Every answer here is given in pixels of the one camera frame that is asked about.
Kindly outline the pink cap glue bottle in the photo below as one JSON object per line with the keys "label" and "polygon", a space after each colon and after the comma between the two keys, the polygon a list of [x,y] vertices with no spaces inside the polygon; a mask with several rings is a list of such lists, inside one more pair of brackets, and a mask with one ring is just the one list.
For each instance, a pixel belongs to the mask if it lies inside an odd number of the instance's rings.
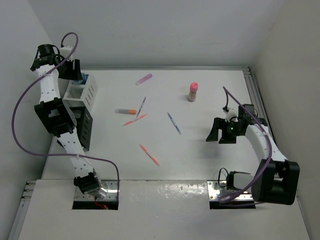
{"label": "pink cap glue bottle", "polygon": [[198,83],[197,82],[192,82],[189,86],[189,93],[188,93],[188,96],[187,96],[187,99],[190,101],[190,102],[194,102],[196,100],[196,97],[197,97],[197,91],[198,91]]}

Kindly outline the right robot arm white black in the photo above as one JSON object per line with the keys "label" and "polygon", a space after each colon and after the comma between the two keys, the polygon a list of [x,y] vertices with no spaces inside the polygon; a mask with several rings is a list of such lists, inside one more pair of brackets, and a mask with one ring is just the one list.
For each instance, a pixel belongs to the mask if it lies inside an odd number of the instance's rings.
{"label": "right robot arm white black", "polygon": [[230,192],[251,191],[253,201],[280,205],[292,205],[296,198],[300,166],[288,160],[278,149],[270,136],[267,121],[258,117],[253,104],[242,104],[233,114],[224,107],[225,118],[216,117],[207,142],[236,144],[237,137],[246,137],[258,158],[259,166],[253,179],[243,187],[235,186],[237,171],[231,171],[226,178]]}

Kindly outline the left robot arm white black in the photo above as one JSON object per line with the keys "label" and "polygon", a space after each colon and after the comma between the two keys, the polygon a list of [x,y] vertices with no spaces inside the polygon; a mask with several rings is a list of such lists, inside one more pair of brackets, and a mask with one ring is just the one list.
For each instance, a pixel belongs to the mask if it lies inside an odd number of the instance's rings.
{"label": "left robot arm white black", "polygon": [[80,71],[80,61],[67,60],[61,55],[60,49],[52,44],[42,44],[30,68],[40,80],[40,100],[34,110],[45,126],[53,134],[59,144],[69,154],[75,169],[74,185],[83,194],[96,199],[103,199],[107,190],[103,187],[93,165],[84,158],[84,150],[77,133],[77,120],[70,106],[61,98],[58,79],[79,81],[84,80]]}

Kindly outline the white slotted organizer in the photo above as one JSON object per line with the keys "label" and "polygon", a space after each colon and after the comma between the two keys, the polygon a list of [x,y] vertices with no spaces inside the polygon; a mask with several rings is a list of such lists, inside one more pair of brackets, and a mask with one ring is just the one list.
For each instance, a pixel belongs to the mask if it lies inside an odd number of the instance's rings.
{"label": "white slotted organizer", "polygon": [[71,107],[86,107],[92,113],[95,99],[98,93],[98,85],[92,73],[84,73],[85,83],[77,84],[74,81],[69,82],[63,99]]}

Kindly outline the black slotted organizer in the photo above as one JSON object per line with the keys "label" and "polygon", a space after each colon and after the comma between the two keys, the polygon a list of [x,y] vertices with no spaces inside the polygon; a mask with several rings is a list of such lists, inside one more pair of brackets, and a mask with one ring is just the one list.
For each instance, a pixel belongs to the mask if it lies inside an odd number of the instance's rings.
{"label": "black slotted organizer", "polygon": [[77,136],[85,152],[90,150],[93,118],[85,106],[71,107],[77,125]]}

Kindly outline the blue clear pen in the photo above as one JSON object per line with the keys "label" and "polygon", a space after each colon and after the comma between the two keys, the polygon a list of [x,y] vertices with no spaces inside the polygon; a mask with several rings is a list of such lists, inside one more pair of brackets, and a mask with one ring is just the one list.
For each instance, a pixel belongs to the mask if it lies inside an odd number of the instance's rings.
{"label": "blue clear pen", "polygon": [[175,127],[175,129],[179,133],[179,135],[181,135],[182,133],[181,133],[179,127],[177,126],[176,122],[174,121],[173,117],[171,116],[171,114],[169,112],[167,112],[167,115],[168,115],[170,121],[172,122],[173,126]]}

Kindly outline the orange cap grey marker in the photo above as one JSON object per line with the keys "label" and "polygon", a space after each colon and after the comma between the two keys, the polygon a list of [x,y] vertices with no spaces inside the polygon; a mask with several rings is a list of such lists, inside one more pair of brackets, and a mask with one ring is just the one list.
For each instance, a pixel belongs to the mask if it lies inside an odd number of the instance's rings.
{"label": "orange cap grey marker", "polygon": [[118,108],[115,110],[115,113],[117,114],[128,114],[128,115],[136,115],[137,110],[136,109],[122,109]]}

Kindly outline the grey thin pen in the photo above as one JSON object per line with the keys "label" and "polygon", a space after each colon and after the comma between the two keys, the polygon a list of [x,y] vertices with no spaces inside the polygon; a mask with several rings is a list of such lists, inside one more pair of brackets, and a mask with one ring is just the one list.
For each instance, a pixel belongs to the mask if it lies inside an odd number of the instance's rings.
{"label": "grey thin pen", "polygon": [[147,98],[147,96],[144,97],[144,99],[143,99],[143,101],[142,101],[142,103],[141,103],[141,105],[140,105],[140,107],[139,107],[139,110],[138,110],[138,112],[137,112],[137,114],[136,114],[136,118],[139,117],[139,115],[140,115],[140,113],[141,113],[141,111],[142,111],[142,108],[143,108],[143,106],[144,106],[144,103],[145,103],[145,101],[146,101],[146,98]]}

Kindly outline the purple highlighter marker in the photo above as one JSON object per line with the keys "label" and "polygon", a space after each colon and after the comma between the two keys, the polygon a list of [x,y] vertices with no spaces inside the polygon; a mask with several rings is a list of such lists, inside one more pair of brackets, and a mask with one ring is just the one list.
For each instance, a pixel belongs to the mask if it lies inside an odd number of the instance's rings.
{"label": "purple highlighter marker", "polygon": [[147,74],[146,76],[144,76],[143,78],[139,79],[139,80],[135,83],[135,85],[138,86],[138,85],[144,83],[145,81],[149,80],[149,79],[152,78],[152,77],[153,77],[153,75],[152,75],[151,73],[149,73],[149,74]]}

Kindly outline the orange pen near centre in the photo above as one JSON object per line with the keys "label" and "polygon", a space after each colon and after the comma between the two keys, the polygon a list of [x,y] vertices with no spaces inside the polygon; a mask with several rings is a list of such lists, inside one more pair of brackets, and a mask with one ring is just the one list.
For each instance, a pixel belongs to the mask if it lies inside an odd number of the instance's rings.
{"label": "orange pen near centre", "polygon": [[147,115],[148,115],[147,113],[146,113],[146,114],[143,114],[143,115],[141,115],[141,116],[139,116],[139,117],[137,117],[137,118],[135,118],[135,119],[133,119],[133,120],[131,120],[131,121],[128,121],[128,122],[124,123],[122,126],[123,126],[123,127],[128,126],[128,125],[130,125],[130,124],[132,124],[132,123],[134,123],[134,122],[136,122],[136,121],[138,121],[138,120],[143,119],[143,118],[146,117]]}

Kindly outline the orange clear pen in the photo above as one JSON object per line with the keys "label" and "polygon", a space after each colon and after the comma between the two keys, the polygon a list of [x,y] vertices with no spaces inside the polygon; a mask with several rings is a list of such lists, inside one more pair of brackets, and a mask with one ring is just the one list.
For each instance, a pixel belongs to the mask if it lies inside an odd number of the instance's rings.
{"label": "orange clear pen", "polygon": [[148,157],[159,167],[160,164],[156,160],[156,158],[152,154],[150,154],[150,152],[142,144],[139,144],[139,146],[148,155]]}

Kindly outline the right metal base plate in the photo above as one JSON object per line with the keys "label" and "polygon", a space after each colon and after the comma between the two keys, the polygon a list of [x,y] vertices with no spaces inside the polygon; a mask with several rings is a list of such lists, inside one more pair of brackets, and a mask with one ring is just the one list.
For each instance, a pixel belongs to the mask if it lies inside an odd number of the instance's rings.
{"label": "right metal base plate", "polygon": [[[229,191],[225,187],[220,187],[218,185],[217,180],[212,180],[212,181],[207,181],[207,192],[208,192],[208,198],[210,202],[218,202],[221,196],[226,195],[228,193],[233,194],[235,191]],[[238,201],[238,202],[252,201],[252,200],[253,200],[252,194],[247,191],[245,191],[244,193],[242,193],[241,195],[239,195],[234,199],[234,201]]]}

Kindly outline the metal base plate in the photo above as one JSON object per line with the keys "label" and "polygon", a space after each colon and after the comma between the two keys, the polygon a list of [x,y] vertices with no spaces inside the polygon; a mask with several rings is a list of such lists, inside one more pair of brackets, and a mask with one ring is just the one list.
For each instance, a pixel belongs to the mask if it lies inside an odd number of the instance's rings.
{"label": "metal base plate", "polygon": [[[207,192],[208,192],[208,198],[210,202],[218,202],[221,196],[226,195],[228,193],[233,194],[235,191],[229,191],[225,187],[220,187],[218,185],[217,180],[212,180],[212,181],[207,181]],[[253,200],[252,194],[247,191],[245,191],[244,193],[242,193],[241,195],[239,195],[234,199],[234,201],[238,201],[238,202],[252,201],[252,200]]]}
{"label": "metal base plate", "polygon": [[[98,199],[102,202],[117,201],[118,183],[115,180],[102,180],[102,187],[107,190],[107,194],[103,199]],[[83,194],[81,190],[76,187],[74,193],[74,201],[76,202],[94,202],[95,198],[89,194]]]}

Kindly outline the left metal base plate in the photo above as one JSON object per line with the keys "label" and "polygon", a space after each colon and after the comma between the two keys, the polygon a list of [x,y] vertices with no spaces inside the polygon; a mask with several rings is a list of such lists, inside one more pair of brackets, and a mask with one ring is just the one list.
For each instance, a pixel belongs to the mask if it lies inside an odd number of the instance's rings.
{"label": "left metal base plate", "polygon": [[[103,199],[98,199],[102,202],[117,201],[118,183],[115,180],[102,180],[102,187],[107,190],[107,194]],[[89,194],[83,194],[81,190],[76,187],[74,193],[74,201],[76,202],[94,202],[95,198]]]}

